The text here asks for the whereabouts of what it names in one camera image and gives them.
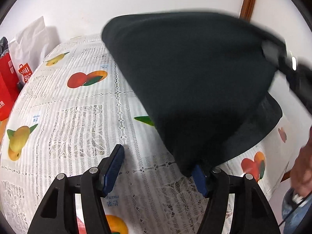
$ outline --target blue gripper pad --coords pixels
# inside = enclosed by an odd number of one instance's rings
[[[206,197],[208,195],[208,190],[206,187],[206,176],[202,172],[200,166],[197,164],[195,165],[193,171],[192,171],[192,177],[195,182],[195,185],[197,187],[197,190]]]
[[[124,147],[119,147],[118,152],[114,156],[110,167],[104,175],[103,193],[108,194],[113,190],[122,162],[124,161]]]

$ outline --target fruit print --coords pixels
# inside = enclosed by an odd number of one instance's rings
[[[154,127],[154,122],[151,121],[149,116],[139,116],[134,117],[134,119]]]
[[[266,158],[261,151],[258,151],[254,156],[254,161],[248,158],[244,158],[241,161],[241,168],[244,173],[251,174],[258,182],[264,176],[266,169]]]
[[[21,157],[21,150],[27,143],[30,134],[37,126],[38,124],[32,127],[22,126],[16,131],[7,130],[7,136],[10,140],[7,154],[12,161],[16,161]]]
[[[53,65],[56,64],[58,61],[62,60],[62,59],[64,58],[64,56],[65,56],[66,54],[68,54],[68,53],[69,53],[69,52],[63,53],[63,54],[59,54],[57,57],[54,57],[53,59],[46,61],[46,66],[53,66]]]
[[[285,131],[284,131],[284,128],[281,127],[280,129],[278,129],[278,133],[280,134],[280,138],[282,139],[282,141],[283,141],[284,143],[286,143],[287,135],[286,135],[286,133],[285,133]]]
[[[244,173],[251,174],[258,182],[260,173],[258,166],[254,161],[252,161],[251,159],[243,159],[241,162],[241,168],[243,169]]]
[[[27,126],[22,126],[15,131],[13,137],[10,139],[9,147],[10,149],[18,153],[27,143],[30,135],[30,129]]]
[[[266,168],[266,158],[265,158],[264,154],[261,151],[258,151],[255,154],[254,162],[258,166],[258,170],[259,170],[259,173],[260,173],[259,179],[262,179],[263,175],[264,175],[264,170]]]
[[[73,74],[68,82],[67,82],[67,86],[69,88],[78,88],[82,85],[84,85],[84,83],[87,81],[87,75],[85,73],[82,73],[82,72],[78,72],[78,73],[75,73]]]
[[[9,158],[10,158],[12,161],[16,161],[16,160],[18,160],[18,159],[21,157],[21,151],[15,153],[14,151],[12,151],[12,150],[10,149],[10,147],[9,147],[9,149],[7,150],[7,154],[8,154]]]
[[[124,223],[124,221],[121,218],[117,216],[113,216],[113,215],[106,215],[106,219],[107,219],[108,225],[110,226],[110,230],[112,234],[114,233],[128,234],[129,233],[127,225]]]
[[[112,234],[128,234],[128,227],[124,223],[124,221],[117,217],[112,215],[106,215],[106,219],[108,222],[108,225],[110,226],[110,231]],[[86,234],[85,224],[77,217],[77,224],[78,224],[78,230],[79,234]]]
[[[87,75],[85,73],[78,72],[71,75],[68,79],[67,86],[72,89],[80,86],[89,86],[102,81],[106,77],[107,72],[104,70],[93,71]]]
[[[90,81],[92,78],[97,77],[97,76],[100,76],[101,78],[99,81],[102,81],[104,78],[107,77],[107,72],[105,70],[93,71],[87,74],[87,81]]]

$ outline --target yellow pear print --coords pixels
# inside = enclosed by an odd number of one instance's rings
[[[27,143],[27,140],[34,131],[34,129],[38,126],[38,124],[28,127],[22,126],[18,130],[7,130],[7,136],[9,137],[9,149],[7,154],[12,161],[16,161],[21,157],[21,150]]]
[[[53,59],[46,61],[46,66],[53,66],[53,65],[56,64],[58,61],[62,60],[62,59],[64,58],[64,56],[65,56],[66,54],[68,54],[68,53],[69,53],[69,52],[63,53],[63,54],[59,54],[57,57],[54,57]]]

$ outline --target white wall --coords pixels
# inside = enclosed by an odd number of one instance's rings
[[[180,9],[217,9],[239,15],[243,0],[18,0],[0,25],[9,40],[29,23],[44,16],[57,44],[79,35],[101,32],[112,17],[131,13]],[[252,22],[283,36],[295,56],[312,64],[312,33],[290,0],[256,0]],[[272,95],[297,134],[296,152],[305,144],[312,119],[289,93],[285,79],[276,76]]]
[[[297,59],[304,59],[312,65],[312,32],[291,0],[256,0],[252,23],[280,35]],[[280,104],[297,136],[290,169],[300,148],[308,140],[312,119],[294,94],[289,92],[284,76],[276,75],[270,93]]]
[[[0,36],[14,34],[40,16],[56,26],[61,41],[101,32],[119,15],[150,11],[213,8],[239,15],[243,0],[18,0],[0,26]]]

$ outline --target table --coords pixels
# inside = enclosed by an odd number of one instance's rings
[[[180,173],[155,128],[137,118],[144,116],[99,35],[58,45],[18,97],[1,147],[3,213],[14,231],[27,233],[58,173],[82,174],[122,144],[125,161],[113,191],[102,200],[105,213],[121,218],[129,233],[196,233],[207,199],[192,178]],[[283,116],[259,144],[220,167],[242,176],[243,159],[264,158],[258,183],[269,199],[287,167],[293,141]],[[230,196],[224,233],[229,232],[233,203]]]

